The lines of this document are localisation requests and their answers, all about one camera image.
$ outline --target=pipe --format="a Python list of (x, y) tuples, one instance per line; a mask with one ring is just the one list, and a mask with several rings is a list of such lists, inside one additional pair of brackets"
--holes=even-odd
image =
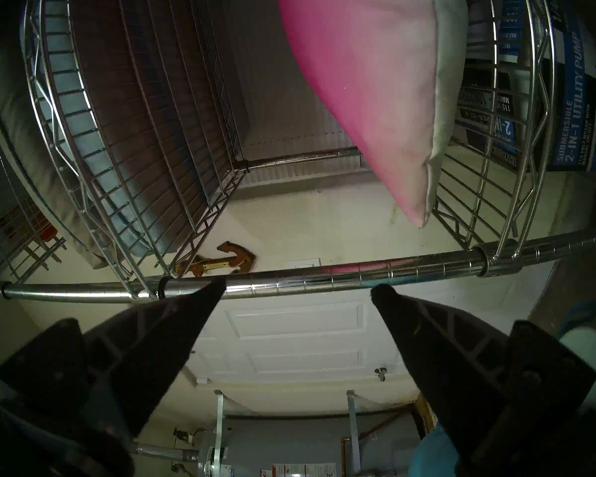
[(304, 162), (316, 162), (319, 160), (330, 160), (334, 158), (359, 157), (360, 149), (357, 147), (338, 148), (336, 150), (323, 150), (320, 152), (305, 152), (295, 155), (283, 155), (280, 157), (261, 158), (256, 160), (236, 161), (235, 170), (251, 171), (257, 169), (267, 169), (269, 167), (279, 167), (282, 165), (293, 165)]
[(128, 452), (143, 457), (161, 458), (175, 462), (196, 462), (199, 459), (199, 450), (165, 448), (164, 446), (137, 443), (136, 441), (133, 441), (130, 446), (128, 446)]
[[(509, 254), (513, 243), (508, 242)], [(432, 282), (444, 278), (470, 275), (500, 275), (517, 272), (521, 267), (566, 258), (572, 254), (596, 248), (596, 228), (554, 237), (534, 239), (525, 243), (517, 259), (492, 260), (494, 243), (478, 248), (427, 254), (410, 258), (395, 258), (363, 263), (346, 263), (331, 267), (296, 268), (254, 274), (226, 275), (224, 299), (281, 296), (374, 287), (378, 284), (404, 285)], [(169, 278), (147, 277), (159, 297), (171, 298), (191, 294), (212, 281), (212, 277)], [(148, 293), (141, 284), (130, 285), (140, 299)], [(130, 303), (130, 293), (118, 282), (103, 284), (0, 284), (3, 297), (37, 301), (78, 303)]]

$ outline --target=teal cloth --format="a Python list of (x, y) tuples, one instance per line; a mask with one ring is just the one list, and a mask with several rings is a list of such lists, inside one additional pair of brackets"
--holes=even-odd
[(419, 443), (410, 460), (409, 477), (453, 477), (459, 454), (441, 424)]

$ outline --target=rusty anchor decoration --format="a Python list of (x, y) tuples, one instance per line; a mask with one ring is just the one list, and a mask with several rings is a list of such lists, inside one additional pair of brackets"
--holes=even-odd
[[(201, 277), (207, 270), (216, 270), (217, 268), (227, 267), (236, 268), (236, 270), (232, 271), (233, 274), (246, 274), (252, 269), (252, 265), (256, 259), (256, 255), (230, 241), (225, 241), (220, 246), (217, 246), (217, 250), (233, 252), (235, 255), (212, 259), (198, 256), (198, 261), (193, 261), (189, 268), (195, 277)], [(176, 273), (178, 274), (182, 268), (182, 264), (177, 264), (175, 267)]]

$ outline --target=pink pillow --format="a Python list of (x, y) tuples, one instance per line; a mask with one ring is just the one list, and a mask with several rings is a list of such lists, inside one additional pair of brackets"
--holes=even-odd
[(423, 227), (463, 74), (465, 0), (278, 2), (307, 82)]

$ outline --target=door panel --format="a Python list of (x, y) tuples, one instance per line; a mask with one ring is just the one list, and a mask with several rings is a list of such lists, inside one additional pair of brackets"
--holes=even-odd
[[(400, 294), (461, 308), (508, 333), (538, 299), (553, 263), (515, 275), (396, 287)], [(223, 382), (309, 382), (406, 373), (368, 289), (221, 301), (188, 368)]]

